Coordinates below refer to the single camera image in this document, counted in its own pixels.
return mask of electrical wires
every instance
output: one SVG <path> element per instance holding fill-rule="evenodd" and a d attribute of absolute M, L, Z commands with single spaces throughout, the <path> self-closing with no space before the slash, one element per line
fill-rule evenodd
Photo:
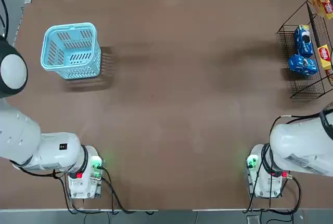
<path fill-rule="evenodd" d="M 111 222 L 110 222 L 110 215 L 109 215 L 109 212 L 106 211 L 106 213 L 107 213 L 107 215 L 108 215 L 108 224 L 110 224 Z M 87 215 L 88 215 L 88 214 L 85 214 L 85 216 L 84 216 L 84 218 L 83 218 L 83 224 L 85 224 L 85 219 L 87 218 Z"/>
<path fill-rule="evenodd" d="M 2 17 L 1 16 L 0 17 L 1 17 L 2 25 L 3 25 L 4 30 L 5 30 L 5 36 L 4 36 L 4 38 L 7 40 L 7 38 L 8 38 L 8 31 L 9 31 L 9 15 L 8 15 L 8 9 L 7 9 L 5 0 L 1 0 L 1 3 L 2 3 L 2 5 L 4 7 L 4 11 L 5 11 L 6 25 L 5 25 L 4 20 L 2 19 Z"/>

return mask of blue snack package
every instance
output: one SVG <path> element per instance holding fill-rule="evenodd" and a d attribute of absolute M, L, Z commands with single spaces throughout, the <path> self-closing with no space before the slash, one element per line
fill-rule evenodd
<path fill-rule="evenodd" d="M 318 72 L 317 64 L 310 58 L 294 54 L 289 60 L 289 69 L 298 73 L 302 73 L 306 76 L 311 76 Z"/>
<path fill-rule="evenodd" d="M 295 42 L 299 55 L 304 57 L 313 55 L 313 46 L 308 25 L 298 25 L 295 30 Z"/>

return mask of black wire shelf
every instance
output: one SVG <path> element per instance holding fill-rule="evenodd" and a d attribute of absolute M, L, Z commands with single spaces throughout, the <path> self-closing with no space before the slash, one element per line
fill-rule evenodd
<path fill-rule="evenodd" d="M 288 19 L 287 21 L 280 27 L 277 32 L 279 43 L 283 50 L 283 61 L 284 61 L 284 69 L 286 73 L 286 77 L 289 80 L 290 98 L 302 98 L 302 99 L 316 99 L 319 98 L 326 93 L 333 90 L 333 83 L 330 81 L 329 76 L 326 75 L 325 71 L 321 67 L 320 57 L 317 54 L 317 48 L 327 44 L 329 51 L 332 51 L 331 41 L 327 32 L 325 19 L 316 13 L 311 11 L 311 4 L 309 1 L 306 1 L 302 4 Z M 302 13 L 303 18 L 304 14 L 308 14 L 306 17 L 306 23 L 302 22 L 299 24 L 307 24 L 309 25 L 311 31 L 311 39 L 312 46 L 314 50 L 314 54 L 310 57 L 313 59 L 319 71 L 312 76 L 306 76 L 289 69 L 288 59 L 297 53 L 294 30 L 298 26 L 298 24 L 289 24 L 290 21 L 298 20 L 299 15 Z"/>

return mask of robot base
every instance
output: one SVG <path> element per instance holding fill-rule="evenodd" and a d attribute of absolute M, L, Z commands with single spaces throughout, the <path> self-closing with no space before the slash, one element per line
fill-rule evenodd
<path fill-rule="evenodd" d="M 254 148 L 251 151 L 251 154 L 246 159 L 245 172 L 246 172 L 246 179 L 250 196 L 253 193 L 254 184 L 257 179 L 257 174 L 261 163 L 261 150 L 263 146 L 264 145 L 262 144 L 254 146 Z M 271 175 L 266 172 L 263 166 L 261 166 L 258 176 L 258 182 L 255 186 L 254 196 L 269 198 L 271 195 L 271 198 L 279 197 L 281 185 L 282 185 L 282 177 L 272 176 L 272 191 L 270 193 Z"/>
<path fill-rule="evenodd" d="M 80 178 L 72 179 L 68 176 L 70 195 L 76 199 L 100 198 L 103 170 L 96 167 L 103 166 L 103 160 L 94 147 L 85 147 L 88 151 L 88 164 Z"/>

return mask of robotic arm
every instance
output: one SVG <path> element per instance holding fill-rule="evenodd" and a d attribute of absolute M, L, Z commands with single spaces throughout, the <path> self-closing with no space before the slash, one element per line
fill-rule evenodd
<path fill-rule="evenodd" d="M 0 36 L 0 157 L 25 170 L 58 169 L 68 175 L 72 198 L 99 198 L 103 161 L 97 151 L 73 133 L 41 133 L 4 99 L 22 91 L 27 78 L 22 56 Z"/>
<path fill-rule="evenodd" d="M 279 197 L 284 171 L 333 176 L 330 107 L 309 120 L 275 126 L 270 143 L 252 149 L 246 169 L 250 193 L 254 191 L 256 197 Z"/>

